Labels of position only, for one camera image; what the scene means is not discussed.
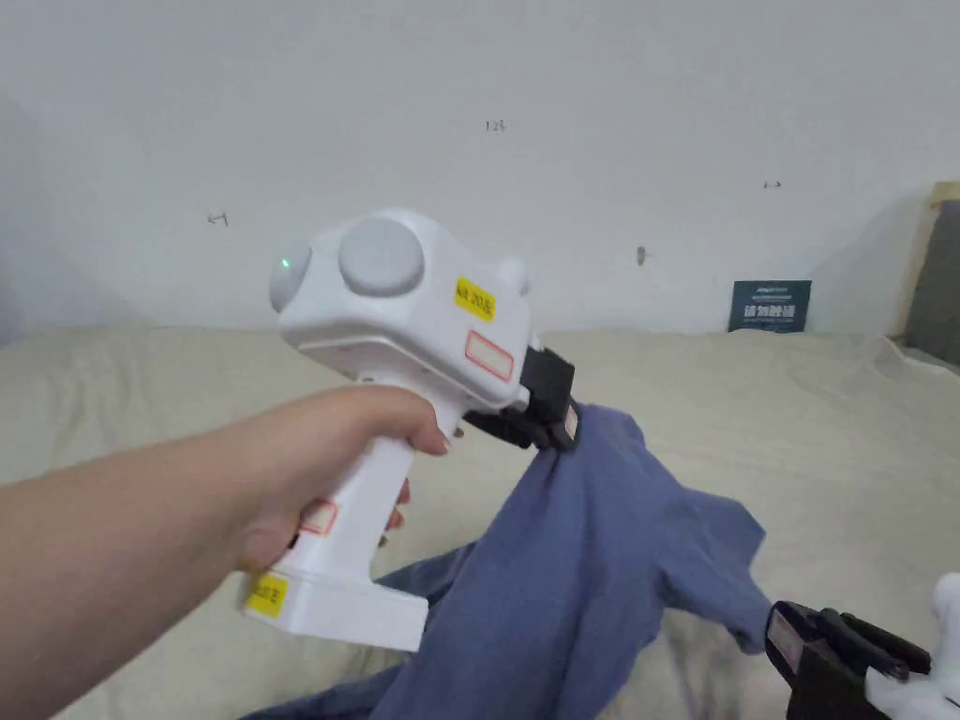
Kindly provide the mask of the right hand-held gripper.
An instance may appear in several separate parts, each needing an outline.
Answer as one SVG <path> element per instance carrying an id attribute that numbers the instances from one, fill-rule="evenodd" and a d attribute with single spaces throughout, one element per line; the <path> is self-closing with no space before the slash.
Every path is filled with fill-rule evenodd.
<path id="1" fill-rule="evenodd" d="M 879 710 L 891 719 L 957 719 L 957 573 L 938 580 L 933 606 L 939 641 L 931 661 L 928 651 L 851 613 L 775 602 L 764 647 L 789 687 L 786 718 L 876 719 Z"/>

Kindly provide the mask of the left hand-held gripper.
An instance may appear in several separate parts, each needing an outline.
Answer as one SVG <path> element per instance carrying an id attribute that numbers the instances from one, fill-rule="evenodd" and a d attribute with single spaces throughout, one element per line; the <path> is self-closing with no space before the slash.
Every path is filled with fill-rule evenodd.
<path id="1" fill-rule="evenodd" d="M 467 423 L 521 449 L 566 453 L 579 439 L 575 370 L 535 333 L 529 290 L 519 259 L 482 262 L 434 219 L 384 209 L 284 254 L 269 296 L 292 349 L 357 384 L 424 398 L 445 436 Z M 242 612 L 296 636 L 415 651 L 427 599 L 370 575 L 412 465 L 412 449 L 375 441 L 250 580 Z"/>

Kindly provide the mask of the person's left hand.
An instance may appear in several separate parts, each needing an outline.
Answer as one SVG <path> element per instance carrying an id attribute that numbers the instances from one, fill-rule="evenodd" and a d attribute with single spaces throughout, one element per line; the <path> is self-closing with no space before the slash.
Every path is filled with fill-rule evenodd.
<path id="1" fill-rule="evenodd" d="M 314 505 L 341 486 L 378 439 L 442 456 L 449 438 L 432 406 L 399 388 L 362 385 L 305 397 L 231 427 L 232 447 L 261 492 L 244 533 L 238 571 L 258 575 L 278 561 Z"/>

